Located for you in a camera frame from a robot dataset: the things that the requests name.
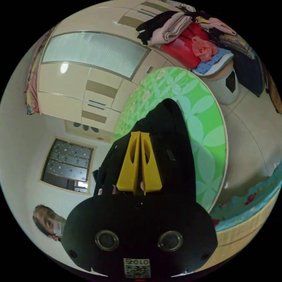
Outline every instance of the floor tile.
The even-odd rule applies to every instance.
[[[282,159],[282,115],[265,91],[260,97],[248,92],[234,112],[255,138],[270,176]]]
[[[224,188],[217,203],[225,203],[233,195],[245,195],[250,187],[265,180],[267,175],[260,149],[243,122],[233,112],[225,122],[229,159]]]
[[[239,91],[240,91],[240,94],[239,94],[238,99],[231,105],[228,105],[228,107],[231,110],[233,110],[242,101],[242,99],[245,97],[245,95],[248,93],[249,90],[246,87],[244,87],[242,84],[239,84]]]
[[[226,118],[231,113],[231,109],[226,105],[219,104],[219,106],[221,108],[224,118]]]

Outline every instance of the man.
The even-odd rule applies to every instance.
[[[66,219],[44,205],[35,207],[32,219],[43,234],[55,241],[61,241]]]

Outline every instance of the window frame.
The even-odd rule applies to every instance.
[[[60,140],[60,141],[63,141],[63,142],[68,142],[68,143],[71,143],[71,144],[75,144],[75,145],[79,145],[79,146],[84,146],[84,147],[87,147],[87,148],[91,148],[93,151],[92,151],[92,154],[90,156],[90,159],[89,159],[89,171],[88,171],[88,175],[87,175],[87,180],[88,180],[88,187],[87,187],[87,192],[84,193],[84,192],[78,192],[78,191],[72,191],[72,190],[68,190],[68,189],[65,189],[65,188],[61,188],[61,187],[57,187],[55,185],[52,185],[52,184],[49,184],[47,182],[44,182],[42,180],[43,178],[43,175],[45,173],[45,167],[46,167],[46,164],[47,164],[47,161],[48,161],[48,156],[50,155],[50,151],[52,150],[56,140]],[[85,143],[81,143],[81,142],[76,142],[74,140],[69,140],[69,139],[66,139],[66,138],[62,138],[62,137],[59,137],[59,136],[55,136],[47,150],[47,153],[44,157],[44,161],[43,161],[43,164],[42,164],[42,167],[41,167],[41,174],[40,174],[40,178],[39,178],[39,182],[44,184],[44,185],[47,185],[47,186],[50,186],[50,187],[53,187],[53,188],[56,188],[56,189],[59,189],[61,191],[64,191],[64,192],[70,192],[70,193],[74,193],[74,194],[79,194],[79,195],[84,195],[84,196],[91,196],[91,193],[90,193],[90,188],[91,188],[91,182],[94,181],[92,179],[92,166],[93,166],[93,161],[94,161],[94,156],[95,156],[95,152],[96,152],[96,149],[97,149],[97,146],[94,146],[94,145],[89,145],[89,144],[85,144]]]

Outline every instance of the green round table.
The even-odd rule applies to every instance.
[[[176,101],[185,117],[196,170],[197,202],[210,212],[226,175],[227,133],[216,99],[193,73],[167,67],[147,75],[126,101],[113,141],[126,135],[137,121],[166,98]]]

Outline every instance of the face mask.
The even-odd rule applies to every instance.
[[[53,232],[56,236],[62,236],[65,223],[66,220],[63,217],[56,215],[53,226]]]

